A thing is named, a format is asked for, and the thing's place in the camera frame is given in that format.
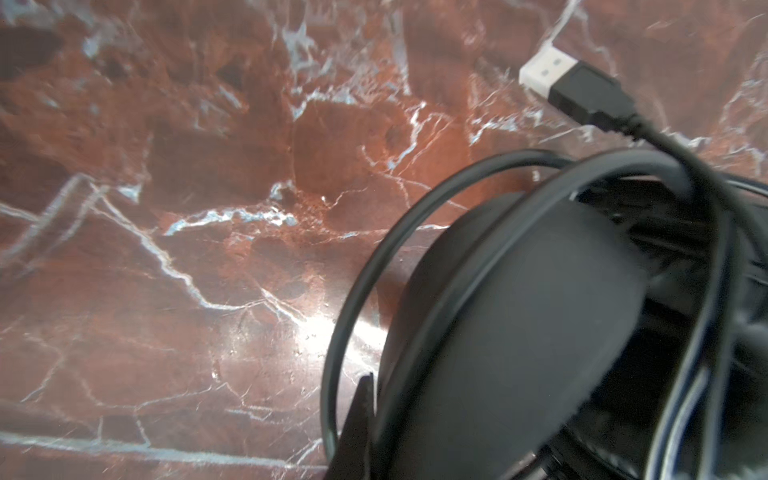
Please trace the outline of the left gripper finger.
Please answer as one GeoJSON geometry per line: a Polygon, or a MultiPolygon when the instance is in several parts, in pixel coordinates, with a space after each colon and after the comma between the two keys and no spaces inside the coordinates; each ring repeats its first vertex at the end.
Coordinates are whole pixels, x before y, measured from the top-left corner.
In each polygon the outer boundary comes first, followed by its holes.
{"type": "Polygon", "coordinates": [[[358,382],[333,459],[325,480],[363,480],[371,478],[370,427],[374,420],[374,375],[358,382]]]}

